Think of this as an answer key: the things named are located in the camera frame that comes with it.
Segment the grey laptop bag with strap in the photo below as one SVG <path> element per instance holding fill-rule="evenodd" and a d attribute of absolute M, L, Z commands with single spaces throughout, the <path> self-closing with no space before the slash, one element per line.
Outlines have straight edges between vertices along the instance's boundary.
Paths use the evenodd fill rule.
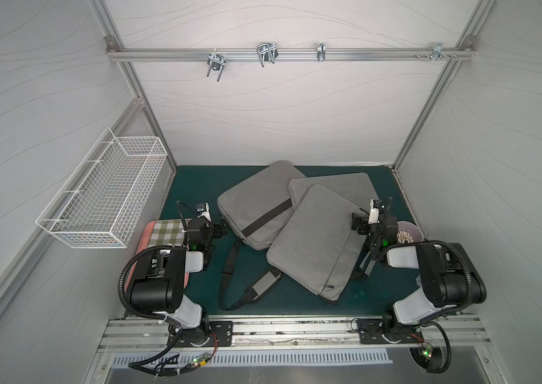
<path fill-rule="evenodd" d="M 279 161 L 226 190 L 217 199 L 223 218 L 251 248 L 269 248 L 293 215 L 288 186 L 305 175 L 287 161 Z"/>

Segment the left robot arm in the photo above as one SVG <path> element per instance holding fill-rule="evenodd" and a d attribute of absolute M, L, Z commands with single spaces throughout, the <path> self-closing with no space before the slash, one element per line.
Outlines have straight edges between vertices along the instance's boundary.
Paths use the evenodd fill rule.
<path fill-rule="evenodd" d="M 120 276 L 120 301 L 131 314 L 168 323 L 185 334 L 208 335 L 206 310 L 185 294 L 190 275 L 208 269 L 213 241 L 228 233 L 206 217 L 150 222 Z"/>

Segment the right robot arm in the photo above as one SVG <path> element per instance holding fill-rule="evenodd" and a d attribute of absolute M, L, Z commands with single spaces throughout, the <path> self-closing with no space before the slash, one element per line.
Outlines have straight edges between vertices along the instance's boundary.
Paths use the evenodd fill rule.
<path fill-rule="evenodd" d="M 366 238 L 364 265 L 354 270 L 354 277 L 365 275 L 370 262 L 419 273 L 418 288 L 384 312 L 382 327 L 428 326 L 437 318 L 485 302 L 485 283 L 461 244 L 440 240 L 399 243 L 396 220 L 385 216 L 354 214 L 351 230 Z"/>

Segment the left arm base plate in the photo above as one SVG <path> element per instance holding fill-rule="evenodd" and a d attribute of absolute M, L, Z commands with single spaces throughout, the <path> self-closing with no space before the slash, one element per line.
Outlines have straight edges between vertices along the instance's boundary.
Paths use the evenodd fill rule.
<path fill-rule="evenodd" d="M 175 347 L 230 347 L 232 345 L 234 322 L 210 321 L 203 322 L 197 328 L 185 329 L 179 339 L 174 343 Z"/>

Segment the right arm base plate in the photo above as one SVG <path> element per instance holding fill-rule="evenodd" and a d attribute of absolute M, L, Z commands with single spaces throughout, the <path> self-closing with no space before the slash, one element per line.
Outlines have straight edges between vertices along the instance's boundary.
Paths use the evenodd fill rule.
<path fill-rule="evenodd" d="M 357 334 L 361 345 L 421 344 L 415 326 L 406 326 L 387 318 L 353 318 L 350 330 Z"/>

